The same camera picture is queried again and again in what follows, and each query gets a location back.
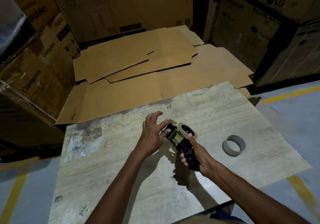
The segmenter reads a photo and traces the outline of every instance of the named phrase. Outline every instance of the person's left arm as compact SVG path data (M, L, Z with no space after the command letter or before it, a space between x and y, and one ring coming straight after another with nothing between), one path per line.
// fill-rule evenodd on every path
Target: person's left arm
M142 124L141 137L130 153L126 163L110 184L85 224L121 224L124 218L129 197L139 169L143 161L155 153L162 145L170 129L160 135L162 129L171 124L172 120L165 120L157 125L158 111L150 113Z

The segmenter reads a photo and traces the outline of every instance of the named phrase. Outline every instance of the yellow floor marking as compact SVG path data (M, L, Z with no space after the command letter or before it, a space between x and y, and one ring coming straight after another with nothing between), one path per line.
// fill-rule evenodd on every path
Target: yellow floor marking
M288 98L292 98L292 97L297 97L303 94L307 94L307 93L312 93L315 91L319 91L320 90L320 86L317 87L312 87L312 88L307 88L307 89L303 89L303 90L299 90L293 93L287 93L287 94L283 94L277 97L271 97L271 98L267 98L264 99L263 102L268 104L268 103L272 103L275 101L279 101L279 100L283 100L283 99L288 99Z
M0 224L9 224L11 215L18 202L21 190L24 182L26 181L28 172L31 169L32 164L23 165L19 168L18 176L14 182L8 200L0 215Z
M13 163L8 163L6 165L1 166L0 167L0 171L4 171L4 170L7 170L7 169L11 169L11 168L21 167L23 165L32 164L32 163L37 162L37 161L39 161L39 157L32 157L32 158L29 158L29 159L26 159L26 160L16 161L16 162L13 162Z
M292 175L290 177L287 177L286 179L303 200L305 206L318 219L318 222L320 222L320 210L318 207L318 202L310 192L310 190L308 190L302 179L297 175Z

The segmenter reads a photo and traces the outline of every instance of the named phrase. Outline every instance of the concrete floor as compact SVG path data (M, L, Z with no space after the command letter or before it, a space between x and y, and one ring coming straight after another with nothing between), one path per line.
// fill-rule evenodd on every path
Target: concrete floor
M313 166L261 190L312 224L320 223L320 88L315 88L319 86L316 81L266 92L258 95L262 100L256 106ZM283 96L293 92L298 96ZM263 102L270 98L273 102ZM60 157L56 157L24 167L0 165L0 224L48 222L59 163ZM253 223L237 205L232 214Z

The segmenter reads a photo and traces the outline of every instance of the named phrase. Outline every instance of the tape roll core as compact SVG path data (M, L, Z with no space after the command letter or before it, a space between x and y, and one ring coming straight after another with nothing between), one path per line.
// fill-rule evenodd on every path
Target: tape roll core
M236 151L236 150L232 149L229 146L228 141L233 141L235 144L237 144L239 149L240 149L240 151ZM246 142L240 136L230 135L223 141L222 149L229 156L236 157L236 156L239 156L246 149Z

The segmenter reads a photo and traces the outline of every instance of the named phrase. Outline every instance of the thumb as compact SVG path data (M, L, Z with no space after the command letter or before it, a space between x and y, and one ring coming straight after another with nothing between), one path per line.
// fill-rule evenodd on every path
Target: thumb
M160 135L159 135L159 139L160 140L164 140L165 137L171 132L171 129L166 129L164 132L162 132Z
M192 133L189 133L188 140L190 141L191 145L196 148L198 146L198 142L193 138Z

